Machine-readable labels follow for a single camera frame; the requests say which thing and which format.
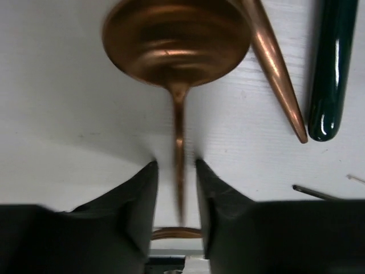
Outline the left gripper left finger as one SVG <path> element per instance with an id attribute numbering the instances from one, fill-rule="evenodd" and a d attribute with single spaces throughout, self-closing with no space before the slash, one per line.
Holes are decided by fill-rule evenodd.
<path id="1" fill-rule="evenodd" d="M 1 205 L 2 273 L 143 273 L 149 256 L 159 167 L 70 212 Z"/>

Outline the copper spoon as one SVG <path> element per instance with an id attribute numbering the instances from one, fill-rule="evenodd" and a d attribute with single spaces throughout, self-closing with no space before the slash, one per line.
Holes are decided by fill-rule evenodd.
<path id="1" fill-rule="evenodd" d="M 175 127 L 177 217 L 185 223 L 185 98 L 244 59 L 252 31 L 229 1 L 120 1 L 106 16 L 103 47 L 128 76 L 166 89 Z"/>

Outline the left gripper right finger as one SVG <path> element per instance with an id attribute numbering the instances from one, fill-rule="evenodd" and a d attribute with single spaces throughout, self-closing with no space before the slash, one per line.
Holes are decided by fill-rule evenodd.
<path id="1" fill-rule="evenodd" d="M 196 160 L 211 273 L 363 273 L 364 201 L 256 202 Z"/>

